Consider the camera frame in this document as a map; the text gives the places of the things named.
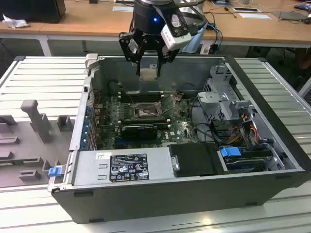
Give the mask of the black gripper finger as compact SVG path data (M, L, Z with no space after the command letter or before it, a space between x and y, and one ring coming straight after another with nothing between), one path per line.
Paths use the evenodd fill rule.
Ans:
M162 65L165 63L171 63L176 55L177 50L169 50L163 40L156 41L156 51L157 51L157 66L156 66L156 74L157 76L161 75Z
M136 75L140 75L140 62L143 56L143 32L132 31L119 34L119 44L128 62L137 65Z

